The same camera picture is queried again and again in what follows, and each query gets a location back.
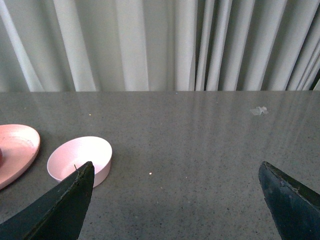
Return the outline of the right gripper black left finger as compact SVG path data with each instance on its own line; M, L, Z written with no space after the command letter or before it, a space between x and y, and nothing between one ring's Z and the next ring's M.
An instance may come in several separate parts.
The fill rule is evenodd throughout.
M1 223L2 240L76 240L91 202L95 168L88 161L31 205Z

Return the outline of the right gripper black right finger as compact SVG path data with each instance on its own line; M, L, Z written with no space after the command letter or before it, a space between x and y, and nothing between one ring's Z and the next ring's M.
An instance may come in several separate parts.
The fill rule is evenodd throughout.
M267 161L258 178L281 239L318 240L320 195Z

